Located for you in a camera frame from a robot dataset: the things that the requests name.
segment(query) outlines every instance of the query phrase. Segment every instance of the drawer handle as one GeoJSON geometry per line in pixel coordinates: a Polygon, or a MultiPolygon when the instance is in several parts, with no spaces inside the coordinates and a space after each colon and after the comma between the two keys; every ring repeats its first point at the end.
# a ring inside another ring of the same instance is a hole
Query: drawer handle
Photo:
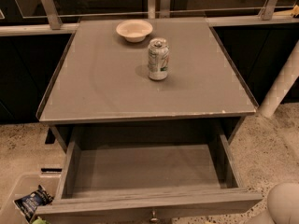
{"type": "Polygon", "coordinates": [[[151,212],[151,214],[152,214],[152,218],[149,220],[149,222],[150,222],[150,223],[153,223],[153,224],[155,224],[155,223],[159,223],[159,222],[160,222],[160,219],[157,218],[156,211],[153,210],[153,211],[151,212]]]}

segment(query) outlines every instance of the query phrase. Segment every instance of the drawer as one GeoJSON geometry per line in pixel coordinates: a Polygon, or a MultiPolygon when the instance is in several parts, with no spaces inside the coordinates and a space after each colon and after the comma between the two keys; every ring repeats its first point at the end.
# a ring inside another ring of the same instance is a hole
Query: drawer
{"type": "Polygon", "coordinates": [[[78,125],[55,200],[36,215],[55,224],[240,213],[247,192],[216,119],[78,125]]]}

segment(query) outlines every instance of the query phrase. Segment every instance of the white pipe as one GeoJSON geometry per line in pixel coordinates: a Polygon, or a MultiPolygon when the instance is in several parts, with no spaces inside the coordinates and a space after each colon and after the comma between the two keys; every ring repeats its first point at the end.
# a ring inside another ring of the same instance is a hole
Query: white pipe
{"type": "Polygon", "coordinates": [[[63,24],[60,30],[51,30],[48,24],[44,25],[23,25],[23,26],[0,26],[1,36],[19,35],[55,35],[73,34],[78,29],[79,23],[63,24]]]}
{"type": "Polygon", "coordinates": [[[299,41],[292,50],[288,61],[282,67],[278,77],[272,85],[270,91],[266,94],[259,112],[270,118],[286,96],[293,83],[299,77],[299,41]]]}

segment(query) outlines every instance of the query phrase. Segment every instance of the speckled floor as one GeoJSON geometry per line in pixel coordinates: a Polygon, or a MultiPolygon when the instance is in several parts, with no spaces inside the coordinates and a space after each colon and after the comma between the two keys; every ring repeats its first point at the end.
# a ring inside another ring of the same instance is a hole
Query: speckled floor
{"type": "MultiPolygon", "coordinates": [[[[62,167],[64,153],[55,143],[44,145],[41,124],[0,126],[0,207],[19,175],[41,167],[62,167]]],[[[231,144],[235,165],[248,190],[263,200],[244,214],[175,218],[174,224],[231,224],[247,221],[265,209],[268,191],[281,182],[299,183],[299,104],[280,105],[271,119],[245,119],[231,144]]]]}

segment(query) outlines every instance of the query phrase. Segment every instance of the aluminum can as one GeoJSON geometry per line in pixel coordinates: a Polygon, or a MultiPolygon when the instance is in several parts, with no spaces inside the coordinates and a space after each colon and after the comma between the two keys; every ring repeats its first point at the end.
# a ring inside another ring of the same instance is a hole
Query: aluminum can
{"type": "Polygon", "coordinates": [[[154,38],[149,42],[149,78],[165,79],[168,75],[169,47],[166,39],[154,38]]]}

